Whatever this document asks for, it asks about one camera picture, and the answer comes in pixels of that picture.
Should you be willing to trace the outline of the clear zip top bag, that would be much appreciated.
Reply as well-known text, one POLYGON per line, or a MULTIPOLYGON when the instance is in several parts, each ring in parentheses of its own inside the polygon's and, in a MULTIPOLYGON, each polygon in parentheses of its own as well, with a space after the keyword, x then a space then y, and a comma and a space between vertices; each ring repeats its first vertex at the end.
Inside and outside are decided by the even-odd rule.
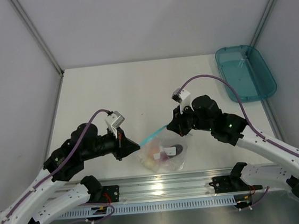
POLYGON ((137 156, 142 166, 143 161, 147 158, 155 160, 156 167, 153 170, 147 169, 151 172, 158 173, 163 171, 179 171, 184 168, 186 162, 186 155, 188 152, 188 148, 191 146, 191 141, 191 134, 182 137, 172 131, 168 131, 166 129, 166 126, 163 126, 141 142, 140 150, 137 152, 137 156), (184 150, 180 155, 177 155, 176 157, 169 159, 164 153, 163 148, 171 147, 175 144, 182 145, 184 150), (148 152, 150 148, 157 146, 159 147, 160 152, 155 154, 153 158, 149 157, 148 152))

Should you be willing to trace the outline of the pink egg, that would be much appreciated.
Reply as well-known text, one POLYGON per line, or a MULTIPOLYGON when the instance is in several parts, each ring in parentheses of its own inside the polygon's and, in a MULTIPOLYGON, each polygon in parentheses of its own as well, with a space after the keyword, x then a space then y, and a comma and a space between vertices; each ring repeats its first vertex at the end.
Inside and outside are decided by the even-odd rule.
POLYGON ((148 152, 148 156, 153 158, 155 156, 155 154, 159 153, 160 152, 160 149, 159 147, 152 147, 149 149, 149 152, 148 152))

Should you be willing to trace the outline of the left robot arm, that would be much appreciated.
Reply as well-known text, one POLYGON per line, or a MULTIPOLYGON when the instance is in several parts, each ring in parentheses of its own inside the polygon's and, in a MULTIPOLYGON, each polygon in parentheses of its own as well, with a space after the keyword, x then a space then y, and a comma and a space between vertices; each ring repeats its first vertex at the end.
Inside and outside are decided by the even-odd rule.
POLYGON ((140 149, 128 139, 121 128, 98 135, 95 125, 84 123, 71 133, 43 164, 26 192, 2 213, 2 224, 50 224, 54 219, 85 203, 103 203, 102 184, 93 176, 85 176, 80 183, 62 196, 49 198, 72 177, 84 169, 84 162, 112 154, 121 161, 140 149))

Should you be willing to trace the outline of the cream white egg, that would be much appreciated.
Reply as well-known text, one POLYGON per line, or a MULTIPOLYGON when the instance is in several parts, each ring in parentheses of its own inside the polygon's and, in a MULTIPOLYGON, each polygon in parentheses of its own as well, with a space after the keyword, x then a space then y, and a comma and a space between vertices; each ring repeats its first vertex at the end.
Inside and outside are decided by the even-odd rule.
POLYGON ((156 167, 156 162, 153 159, 147 158, 143 161, 143 166, 146 169, 153 170, 156 167))

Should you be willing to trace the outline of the purple eggplant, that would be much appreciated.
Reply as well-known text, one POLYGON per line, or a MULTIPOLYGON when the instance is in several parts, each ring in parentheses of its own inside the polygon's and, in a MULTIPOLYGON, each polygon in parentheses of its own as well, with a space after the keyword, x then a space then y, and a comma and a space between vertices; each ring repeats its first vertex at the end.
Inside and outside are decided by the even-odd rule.
POLYGON ((180 144, 175 144, 171 147, 163 148, 164 153, 169 159, 176 157, 177 155, 180 155, 183 152, 183 150, 184 148, 180 144))

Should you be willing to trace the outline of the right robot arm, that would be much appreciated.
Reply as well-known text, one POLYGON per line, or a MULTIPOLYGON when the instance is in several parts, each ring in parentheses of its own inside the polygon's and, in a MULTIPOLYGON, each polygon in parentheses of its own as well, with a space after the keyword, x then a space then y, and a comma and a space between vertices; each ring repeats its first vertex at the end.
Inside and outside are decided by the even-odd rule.
POLYGON ((273 166, 262 167, 238 162, 229 179, 236 190, 245 186, 269 186, 291 191, 299 198, 299 149, 257 130, 246 119, 224 113, 217 103, 204 95, 190 101, 189 97, 174 95, 179 103, 169 131, 186 136, 191 130, 208 131, 217 141, 244 148, 269 161, 273 166))

